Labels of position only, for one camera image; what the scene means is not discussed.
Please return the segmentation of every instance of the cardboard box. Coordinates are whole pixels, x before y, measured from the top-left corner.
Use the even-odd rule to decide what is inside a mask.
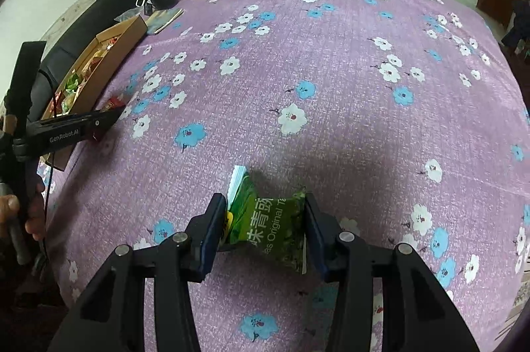
[[[85,48],[81,56],[75,61],[70,71],[64,77],[63,81],[57,88],[56,93],[64,90],[68,79],[74,72],[80,72],[85,65],[92,59],[95,52],[104,49],[112,38],[118,38],[116,43],[105,53],[105,56],[97,64],[92,74],[89,76],[83,89],[80,91],[77,99],[72,105],[68,114],[87,113],[94,108],[95,103],[101,96],[105,86],[120,67],[121,63],[134,48],[134,46],[144,37],[147,32],[147,26],[140,16],[133,17],[124,22],[118,23],[107,30],[96,35],[88,47]],[[49,119],[54,116],[53,99],[48,104],[42,119]],[[75,146],[66,147],[55,153],[54,167],[61,171],[66,169],[68,160]],[[47,165],[51,166],[51,155],[43,156]]]

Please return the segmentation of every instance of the floral tablecloth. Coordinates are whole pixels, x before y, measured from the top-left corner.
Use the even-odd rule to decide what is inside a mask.
[[[65,301],[118,244],[142,248],[184,229],[246,165],[263,197],[305,186],[368,243],[410,243],[492,350],[530,249],[530,139],[482,18],[453,0],[179,6],[102,96],[129,102],[120,120],[54,175],[48,248]],[[307,351],[324,349],[337,285],[240,250],[218,254],[190,293],[203,350]],[[150,283],[147,350],[152,299]]]

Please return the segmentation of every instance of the box on shelf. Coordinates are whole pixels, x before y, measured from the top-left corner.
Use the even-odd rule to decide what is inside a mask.
[[[80,85],[78,94],[67,114],[87,113],[94,108],[122,61],[134,46],[144,37],[147,26],[140,16],[118,23],[96,35],[81,56],[75,61],[56,91],[56,98],[61,98],[72,75],[88,71],[90,74]],[[53,99],[48,104],[42,119],[54,116]],[[54,167],[64,171],[75,146],[66,147],[55,153]],[[51,155],[43,156],[51,166]]]

